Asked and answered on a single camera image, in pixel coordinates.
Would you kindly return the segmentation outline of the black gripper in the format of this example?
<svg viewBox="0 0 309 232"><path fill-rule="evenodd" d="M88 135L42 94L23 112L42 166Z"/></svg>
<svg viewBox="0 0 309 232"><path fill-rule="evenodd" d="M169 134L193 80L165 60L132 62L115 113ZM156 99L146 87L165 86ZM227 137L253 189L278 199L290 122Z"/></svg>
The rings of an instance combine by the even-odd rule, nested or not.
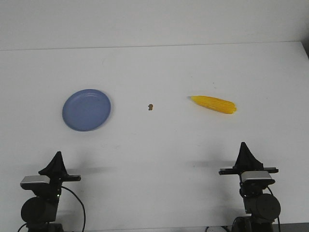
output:
<svg viewBox="0 0 309 232"><path fill-rule="evenodd" d="M68 175L66 167L63 162L61 151L58 151L52 158L50 163L38 171L38 174L45 176L61 176L50 179L50 185L56 190L60 191L63 182L78 182L81 181L80 175Z"/></svg>
<svg viewBox="0 0 309 232"><path fill-rule="evenodd" d="M240 169L261 169L261 170L240 170ZM275 174L279 172L276 167L266 167L264 168L263 163L258 161L245 142L241 142L239 154L233 168L221 168L219 170L219 175L240 175L243 172L253 172L253 171L267 171L270 174Z"/></svg>

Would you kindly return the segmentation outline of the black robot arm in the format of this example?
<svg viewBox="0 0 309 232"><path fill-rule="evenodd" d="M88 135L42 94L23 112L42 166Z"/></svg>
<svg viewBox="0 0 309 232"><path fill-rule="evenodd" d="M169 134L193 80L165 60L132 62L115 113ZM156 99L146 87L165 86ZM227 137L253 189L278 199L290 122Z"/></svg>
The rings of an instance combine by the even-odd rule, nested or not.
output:
<svg viewBox="0 0 309 232"><path fill-rule="evenodd" d="M278 173L276 167L264 167L251 153L245 142L241 142L239 154L232 168L222 168L219 175L238 175L239 194L243 198L245 213L234 219L232 232L272 232L273 222L279 218L281 205L269 186L275 183L271 174Z"/></svg>
<svg viewBox="0 0 309 232"><path fill-rule="evenodd" d="M56 152L50 163L38 171L37 175L25 176L20 182L24 190L31 190L34 197L28 199L21 208L21 218L29 232L62 232L61 223L55 223L59 198L62 190L70 192L81 204L83 210L83 227L85 229L86 213L81 199L64 182L81 181L80 175L67 173L61 151Z"/></svg>

